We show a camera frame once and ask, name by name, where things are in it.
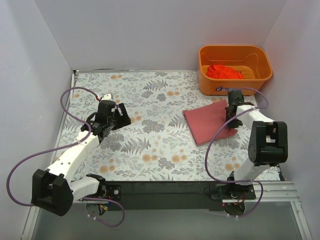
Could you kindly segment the pink t shirt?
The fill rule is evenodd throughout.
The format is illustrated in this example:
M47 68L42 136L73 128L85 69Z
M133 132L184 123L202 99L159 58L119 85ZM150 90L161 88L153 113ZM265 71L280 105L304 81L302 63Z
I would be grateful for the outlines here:
M210 142L225 124L227 106L226 100L220 100L200 108L183 111L197 146Z

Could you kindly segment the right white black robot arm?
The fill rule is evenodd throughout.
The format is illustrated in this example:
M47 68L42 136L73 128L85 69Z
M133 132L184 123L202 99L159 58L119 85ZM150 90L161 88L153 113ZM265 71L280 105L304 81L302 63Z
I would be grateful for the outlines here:
M265 170L284 163L288 159L288 127L283 121L275 121L250 102L246 102L240 90L228 93L226 123L230 129L245 125L250 129L247 160L227 178L233 181L226 186L227 195L237 199Z

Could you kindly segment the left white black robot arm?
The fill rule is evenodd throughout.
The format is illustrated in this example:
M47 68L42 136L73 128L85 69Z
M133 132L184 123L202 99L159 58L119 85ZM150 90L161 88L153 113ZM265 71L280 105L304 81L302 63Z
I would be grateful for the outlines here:
M87 196L95 200L106 194L106 180L89 173L80 180L73 177L88 157L111 131L131 124L126 107L112 100L101 100L97 112L92 113L82 125L74 145L67 149L47 169L38 169L32 176L31 203L58 216L64 216L73 202Z

